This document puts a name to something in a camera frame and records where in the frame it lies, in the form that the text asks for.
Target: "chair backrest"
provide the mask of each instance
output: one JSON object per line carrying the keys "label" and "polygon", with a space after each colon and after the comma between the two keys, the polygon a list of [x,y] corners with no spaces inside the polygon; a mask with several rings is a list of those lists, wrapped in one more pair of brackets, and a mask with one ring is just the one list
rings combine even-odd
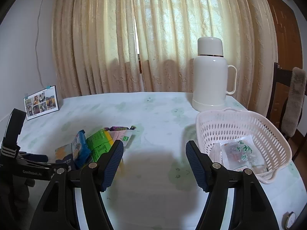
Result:
{"label": "chair backrest", "polygon": [[[292,71],[291,70],[284,70],[281,67],[279,67],[278,63],[276,63],[276,62],[274,63],[273,85],[272,85],[272,93],[271,93],[271,98],[270,98],[270,103],[269,103],[269,109],[268,109],[268,112],[267,112],[267,119],[270,119],[270,116],[271,116],[271,111],[272,111],[272,106],[273,106],[273,101],[274,101],[274,95],[275,95],[275,89],[276,89],[276,82],[290,87],[291,77],[292,77]],[[305,95],[307,96],[307,84],[306,84]],[[285,100],[285,102],[282,106],[280,120],[279,120],[279,126],[278,126],[279,131],[281,131],[281,122],[282,122],[282,119],[283,119],[285,111],[286,111],[287,102],[288,102],[288,99]],[[300,112],[300,118],[298,120],[298,123],[300,123],[300,119],[302,117],[302,112],[303,112],[303,109]]]}

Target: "white plastic basket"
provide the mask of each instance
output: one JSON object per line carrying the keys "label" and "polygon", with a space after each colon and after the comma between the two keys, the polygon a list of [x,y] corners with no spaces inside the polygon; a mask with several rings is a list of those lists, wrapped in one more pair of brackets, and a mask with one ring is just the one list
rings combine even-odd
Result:
{"label": "white plastic basket", "polygon": [[292,159],[290,146],[278,129],[264,116],[251,111],[232,108],[204,111],[196,117],[198,147],[209,155],[213,144],[252,135],[261,152],[268,172],[257,174],[263,184],[270,184],[278,170],[288,166]]}

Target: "thermos handle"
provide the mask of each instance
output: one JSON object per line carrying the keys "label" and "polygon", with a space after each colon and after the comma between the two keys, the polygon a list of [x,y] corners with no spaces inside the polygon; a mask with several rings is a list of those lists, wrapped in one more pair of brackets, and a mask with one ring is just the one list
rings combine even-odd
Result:
{"label": "thermos handle", "polygon": [[235,86],[236,86],[236,84],[237,84],[237,73],[238,73],[238,71],[237,71],[237,69],[235,68],[235,66],[233,66],[233,65],[228,65],[227,68],[229,68],[229,67],[233,67],[233,68],[235,69],[234,88],[233,88],[233,90],[232,90],[231,92],[226,91],[226,93],[229,94],[229,95],[232,95],[232,94],[234,94],[234,92],[235,92]]}

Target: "thermos lid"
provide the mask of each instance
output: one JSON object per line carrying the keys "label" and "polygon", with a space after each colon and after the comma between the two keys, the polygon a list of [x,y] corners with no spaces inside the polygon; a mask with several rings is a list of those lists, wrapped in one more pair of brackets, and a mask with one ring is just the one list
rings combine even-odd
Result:
{"label": "thermos lid", "polygon": [[197,41],[198,55],[224,56],[221,39],[215,37],[200,37]]}

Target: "food package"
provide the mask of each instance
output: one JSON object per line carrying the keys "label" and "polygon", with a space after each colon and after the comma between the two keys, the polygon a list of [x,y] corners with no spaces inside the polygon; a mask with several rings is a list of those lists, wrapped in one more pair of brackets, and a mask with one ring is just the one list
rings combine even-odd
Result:
{"label": "food package", "polygon": [[109,132],[105,131],[104,129],[97,131],[86,141],[89,149],[92,152],[92,158],[94,162],[98,161],[101,154],[107,153],[114,143]]}
{"label": "food package", "polygon": [[255,174],[268,171],[251,135],[215,143],[214,148],[216,150],[221,149],[223,165],[229,170],[242,171],[249,168]]}
{"label": "food package", "polygon": [[55,150],[56,163],[66,163],[68,165],[68,171],[76,170],[76,166],[73,159],[72,144],[66,144]]}
{"label": "food package", "polygon": [[222,149],[221,149],[221,145],[219,143],[216,143],[216,144],[213,145],[213,147],[212,147],[212,149],[209,153],[209,157],[210,157],[212,162],[223,164]]}
{"label": "food package", "polygon": [[121,140],[125,147],[128,141],[130,140],[132,133],[133,133],[133,130],[110,131],[110,136],[112,137],[114,141]]}
{"label": "food package", "polygon": [[72,150],[74,162],[76,166],[81,169],[91,155],[91,150],[88,148],[84,130],[79,131],[76,135],[72,142]]}

